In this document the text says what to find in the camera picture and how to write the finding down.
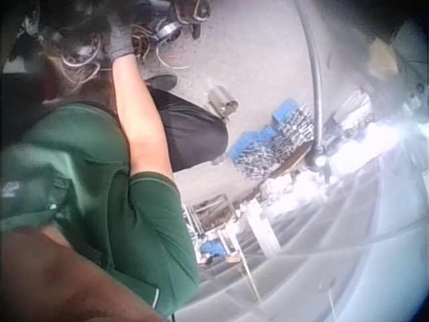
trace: metal rod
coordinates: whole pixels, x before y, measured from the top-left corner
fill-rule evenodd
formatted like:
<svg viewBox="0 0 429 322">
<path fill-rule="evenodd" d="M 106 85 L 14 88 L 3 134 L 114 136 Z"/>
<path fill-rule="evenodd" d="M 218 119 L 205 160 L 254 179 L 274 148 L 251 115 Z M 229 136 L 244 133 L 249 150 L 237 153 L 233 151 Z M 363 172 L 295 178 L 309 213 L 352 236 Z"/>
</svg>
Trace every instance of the metal rod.
<svg viewBox="0 0 429 322">
<path fill-rule="evenodd" d="M 234 248 L 238 251 L 240 258 L 241 258 L 241 262 L 244 265 L 244 269 L 246 270 L 247 273 L 247 277 L 249 277 L 249 282 L 252 286 L 253 292 L 255 293 L 255 296 L 257 297 L 257 300 L 259 301 L 259 303 L 261 303 L 261 296 L 259 295 L 259 292 L 257 290 L 255 281 L 252 277 L 252 273 L 250 271 L 249 265 L 247 265 L 247 261 L 246 261 L 246 257 L 244 256 L 243 250 L 241 249 L 240 243 L 237 239 L 237 236 L 235 235 L 235 232 L 231 231 L 231 229 L 227 230 L 228 236 L 229 236 L 229 240 L 231 241 L 232 245 L 234 246 Z"/>
<path fill-rule="evenodd" d="M 195 230 L 195 224 L 194 224 L 194 221 L 193 221 L 193 220 L 192 220 L 192 218 L 190 217 L 190 215 L 189 215 L 189 211 L 188 211 L 188 209 L 186 208 L 186 205 L 185 205 L 184 203 L 182 203 L 182 209 L 183 209 L 183 211 L 185 212 L 186 218 L 187 218 L 187 220 L 189 221 L 189 224 L 190 224 L 190 226 L 192 227 L 192 230 L 194 231 L 194 233 L 195 233 L 195 235 L 196 235 L 197 231 Z"/>
<path fill-rule="evenodd" d="M 219 236 L 219 239 L 222 243 L 222 246 L 224 247 L 225 251 L 227 252 L 228 256 L 231 255 L 231 251 L 229 250 L 229 247 L 225 241 L 225 237 L 223 236 L 223 232 L 219 229 L 217 231 L 217 235 Z"/>
<path fill-rule="evenodd" d="M 201 208 L 198 208 L 197 210 L 194 210 L 194 211 L 195 211 L 195 213 L 200 213 L 201 211 L 203 211 L 205 209 L 208 209 L 208 208 L 210 208 L 212 206 L 218 205 L 219 203 L 222 203 L 222 202 L 223 202 L 223 200 L 217 199 L 217 200 L 213 201 L 212 203 L 209 203 L 209 204 L 207 204 L 207 205 L 205 205 L 205 206 L 203 206 Z"/>
<path fill-rule="evenodd" d="M 188 212 L 189 212 L 189 215 L 191 216 L 191 218 L 194 221 L 194 224 L 196 226 L 195 228 L 196 228 L 197 232 L 199 234 L 204 234 L 204 230 L 203 230 L 203 228 L 201 226 L 201 223 L 200 223 L 200 221 L 199 221 L 199 219 L 198 219 L 198 217 L 197 217 L 197 215 L 196 215 L 196 213 L 194 211 L 194 207 L 193 206 L 189 206 L 188 207 Z"/>
<path fill-rule="evenodd" d="M 310 20 L 307 16 L 307 9 L 303 0 L 294 0 L 298 15 L 300 16 L 302 29 L 306 38 L 308 47 L 308 57 L 310 58 L 311 75 L 313 80 L 313 99 L 314 99 L 314 147 L 322 147 L 322 77 L 320 75 L 319 56 L 317 54 L 316 42 L 311 30 Z"/>
</svg>

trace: gray floor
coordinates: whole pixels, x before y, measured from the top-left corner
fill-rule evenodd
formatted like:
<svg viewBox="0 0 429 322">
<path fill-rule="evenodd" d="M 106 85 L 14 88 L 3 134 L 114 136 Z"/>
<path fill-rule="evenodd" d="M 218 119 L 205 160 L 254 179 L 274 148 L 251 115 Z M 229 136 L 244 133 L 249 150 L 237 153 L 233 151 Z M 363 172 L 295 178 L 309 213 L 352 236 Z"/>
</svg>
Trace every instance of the gray floor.
<svg viewBox="0 0 429 322">
<path fill-rule="evenodd" d="M 324 118 L 336 109 L 355 86 L 341 73 L 327 70 L 332 40 L 318 14 L 310 19 L 322 65 Z M 190 64 L 171 70 L 150 55 L 147 75 L 173 72 L 178 86 L 173 93 L 200 106 L 214 85 L 224 86 L 239 102 L 228 124 L 229 148 L 248 130 L 261 129 L 271 113 L 288 97 L 312 106 L 312 79 L 302 26 L 292 0 L 216 0 L 212 16 L 202 26 L 201 39 L 190 32 L 173 45 L 161 48 L 170 64 Z M 172 59 L 168 55 L 179 56 Z M 186 203 L 197 203 L 220 193 L 232 200 L 245 195 L 256 182 L 245 180 L 231 161 L 221 166 L 201 164 L 175 175 Z"/>
</svg>

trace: green polo shirt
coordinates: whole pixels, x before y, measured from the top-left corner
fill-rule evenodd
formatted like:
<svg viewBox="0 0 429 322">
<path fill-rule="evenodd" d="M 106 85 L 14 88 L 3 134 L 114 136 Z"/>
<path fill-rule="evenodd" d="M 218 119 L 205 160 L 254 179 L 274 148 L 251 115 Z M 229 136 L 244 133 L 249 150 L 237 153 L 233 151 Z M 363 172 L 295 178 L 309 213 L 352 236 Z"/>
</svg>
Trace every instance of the green polo shirt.
<svg viewBox="0 0 429 322">
<path fill-rule="evenodd" d="M 1 155 L 1 230 L 55 225 L 82 256 L 167 316 L 198 287 L 175 184 L 129 177 L 127 141 L 107 113 L 60 107 Z"/>
</svg>

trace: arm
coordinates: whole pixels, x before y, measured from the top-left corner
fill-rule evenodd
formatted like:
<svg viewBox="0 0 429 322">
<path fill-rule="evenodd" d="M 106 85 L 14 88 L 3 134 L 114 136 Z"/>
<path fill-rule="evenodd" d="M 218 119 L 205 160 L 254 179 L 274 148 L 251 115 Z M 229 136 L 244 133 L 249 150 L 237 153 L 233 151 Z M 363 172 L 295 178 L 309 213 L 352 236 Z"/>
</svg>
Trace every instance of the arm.
<svg viewBox="0 0 429 322">
<path fill-rule="evenodd" d="M 172 179 L 164 127 L 133 54 L 114 61 L 113 82 L 119 121 L 129 142 L 131 175 L 152 171 Z"/>
</svg>

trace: work glove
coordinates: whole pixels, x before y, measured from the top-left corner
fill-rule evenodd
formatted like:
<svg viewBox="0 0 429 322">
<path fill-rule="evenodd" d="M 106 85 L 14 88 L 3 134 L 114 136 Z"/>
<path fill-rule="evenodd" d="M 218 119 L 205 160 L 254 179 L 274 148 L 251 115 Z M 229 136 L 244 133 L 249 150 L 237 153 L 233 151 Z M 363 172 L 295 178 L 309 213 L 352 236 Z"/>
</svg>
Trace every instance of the work glove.
<svg viewBox="0 0 429 322">
<path fill-rule="evenodd" d="M 107 21 L 110 33 L 105 38 L 105 52 L 111 62 L 119 57 L 134 54 L 130 24 L 124 23 L 118 13 L 109 14 Z"/>
</svg>

